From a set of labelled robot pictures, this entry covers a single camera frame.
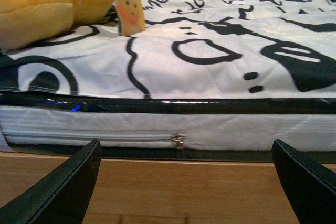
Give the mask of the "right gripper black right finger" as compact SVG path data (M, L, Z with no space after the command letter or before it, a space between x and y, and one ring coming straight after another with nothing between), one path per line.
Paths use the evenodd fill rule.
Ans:
M273 142L271 152L299 223L335 223L335 172L282 140Z

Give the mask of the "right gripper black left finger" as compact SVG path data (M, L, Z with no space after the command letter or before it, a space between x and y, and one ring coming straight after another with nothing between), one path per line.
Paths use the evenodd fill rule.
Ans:
M82 223L94 191L101 145L92 140L1 207L1 223Z

